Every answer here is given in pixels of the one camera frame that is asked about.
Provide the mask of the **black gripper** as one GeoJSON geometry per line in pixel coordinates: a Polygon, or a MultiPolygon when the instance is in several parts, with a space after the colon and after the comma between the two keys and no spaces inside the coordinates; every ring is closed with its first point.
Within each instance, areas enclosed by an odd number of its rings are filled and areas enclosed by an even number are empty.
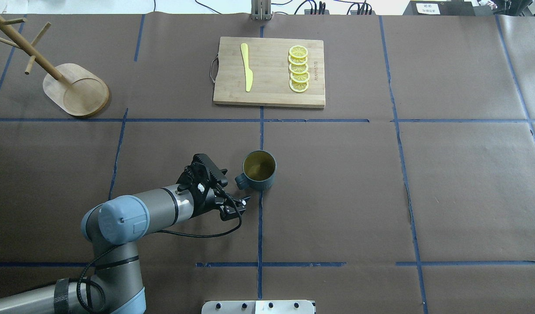
{"type": "Polygon", "coordinates": [[[196,168],[185,168],[176,182],[176,195],[181,199],[184,195],[191,201],[191,217],[203,215],[212,209],[219,208],[220,219],[224,222],[238,218],[247,211],[247,203],[251,196],[242,199],[226,199],[219,207],[215,203],[217,185],[227,187],[228,169],[219,168],[208,155],[195,154],[192,165],[196,168]]]}

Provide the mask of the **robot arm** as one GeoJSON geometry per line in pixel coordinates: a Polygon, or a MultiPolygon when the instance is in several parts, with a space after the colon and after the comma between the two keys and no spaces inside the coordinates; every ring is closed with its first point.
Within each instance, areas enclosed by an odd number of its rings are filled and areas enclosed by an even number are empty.
{"type": "Polygon", "coordinates": [[[196,154],[174,185],[122,195],[95,206],[81,222],[94,258],[78,278],[0,298],[0,314],[143,314],[147,308],[136,242],[150,234],[218,210],[220,219],[238,219],[249,196],[225,190],[227,169],[196,154]]]}

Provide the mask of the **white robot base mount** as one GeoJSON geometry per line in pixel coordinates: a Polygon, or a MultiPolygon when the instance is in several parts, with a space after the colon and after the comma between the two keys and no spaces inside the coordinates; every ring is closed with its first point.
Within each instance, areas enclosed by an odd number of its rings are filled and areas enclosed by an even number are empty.
{"type": "Polygon", "coordinates": [[[202,314],[315,314],[310,300],[211,300],[203,304],[202,314]]]}

